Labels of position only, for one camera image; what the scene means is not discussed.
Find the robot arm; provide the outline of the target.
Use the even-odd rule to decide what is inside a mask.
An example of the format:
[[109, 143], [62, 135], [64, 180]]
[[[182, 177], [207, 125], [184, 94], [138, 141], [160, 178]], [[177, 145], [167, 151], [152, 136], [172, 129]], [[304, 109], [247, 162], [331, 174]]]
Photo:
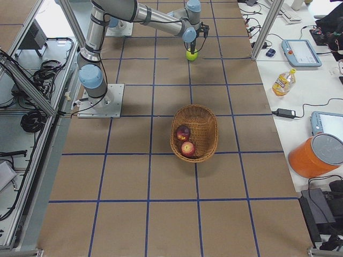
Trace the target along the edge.
[[209, 26], [201, 22], [200, 1], [187, 1], [185, 7], [163, 13], [138, 1], [91, 1], [93, 9], [100, 12], [100, 24], [107, 26], [108, 18], [139, 23], [182, 38], [196, 52], [196, 39], [203, 34], [206, 39]]
[[78, 54], [79, 80], [90, 108], [102, 108], [112, 101], [101, 51], [108, 29], [120, 33], [136, 17], [137, 1], [91, 1], [92, 10], [85, 45]]

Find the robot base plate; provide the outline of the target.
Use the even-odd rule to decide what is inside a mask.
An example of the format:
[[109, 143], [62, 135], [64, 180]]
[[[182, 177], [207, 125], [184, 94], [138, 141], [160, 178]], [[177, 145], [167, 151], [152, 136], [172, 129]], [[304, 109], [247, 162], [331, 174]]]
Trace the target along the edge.
[[99, 100], [89, 98], [84, 89], [83, 98], [77, 104], [79, 112], [78, 118], [120, 118], [122, 110], [122, 100], [124, 95], [124, 84], [108, 84], [107, 93], [104, 98]]

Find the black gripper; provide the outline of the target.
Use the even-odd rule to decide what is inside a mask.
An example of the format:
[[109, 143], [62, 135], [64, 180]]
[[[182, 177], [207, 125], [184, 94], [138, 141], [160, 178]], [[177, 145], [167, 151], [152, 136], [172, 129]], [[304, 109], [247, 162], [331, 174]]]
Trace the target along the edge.
[[197, 39], [194, 39], [192, 42], [188, 43], [188, 49], [196, 50], [196, 42], [197, 42]]

